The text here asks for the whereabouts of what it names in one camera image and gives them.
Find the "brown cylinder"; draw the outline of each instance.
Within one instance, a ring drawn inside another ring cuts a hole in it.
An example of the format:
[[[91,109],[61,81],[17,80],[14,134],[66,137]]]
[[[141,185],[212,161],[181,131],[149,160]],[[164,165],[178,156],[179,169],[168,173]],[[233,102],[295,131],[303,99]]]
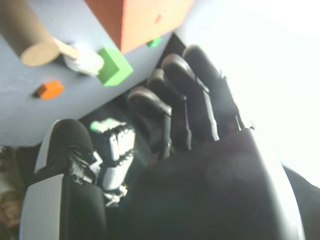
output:
[[[0,0],[0,32],[27,66],[53,61],[60,50],[26,0]]]

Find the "orange hexagonal block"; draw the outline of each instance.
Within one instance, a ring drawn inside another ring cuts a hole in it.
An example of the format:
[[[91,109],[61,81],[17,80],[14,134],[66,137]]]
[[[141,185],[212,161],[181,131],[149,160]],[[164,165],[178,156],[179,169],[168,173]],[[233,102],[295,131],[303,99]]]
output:
[[[64,91],[64,86],[57,80],[48,81],[38,88],[36,93],[44,100],[59,96]]]

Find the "white object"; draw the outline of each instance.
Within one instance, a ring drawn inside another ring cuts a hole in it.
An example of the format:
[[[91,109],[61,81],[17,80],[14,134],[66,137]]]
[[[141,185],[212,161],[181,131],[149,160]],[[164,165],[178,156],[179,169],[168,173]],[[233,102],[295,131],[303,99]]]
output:
[[[78,56],[77,58],[72,58],[64,54],[63,59],[65,64],[75,72],[93,77],[97,76],[105,64],[103,58],[89,47],[79,43],[70,46],[77,50]]]

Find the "small green object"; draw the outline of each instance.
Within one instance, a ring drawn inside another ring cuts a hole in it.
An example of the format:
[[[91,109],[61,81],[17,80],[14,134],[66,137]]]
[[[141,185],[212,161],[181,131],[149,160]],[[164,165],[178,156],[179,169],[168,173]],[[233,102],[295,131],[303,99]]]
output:
[[[134,71],[118,49],[105,47],[99,55],[104,66],[97,77],[104,86],[119,85]]]
[[[162,41],[162,38],[159,36],[147,42],[146,44],[148,45],[149,48],[154,48],[158,46],[161,43],[161,41]]]

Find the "large orange box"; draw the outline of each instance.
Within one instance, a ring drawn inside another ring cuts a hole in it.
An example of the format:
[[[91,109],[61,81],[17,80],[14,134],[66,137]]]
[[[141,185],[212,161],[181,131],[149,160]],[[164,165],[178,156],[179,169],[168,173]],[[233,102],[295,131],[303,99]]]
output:
[[[122,53],[181,25],[194,0],[85,0]]]

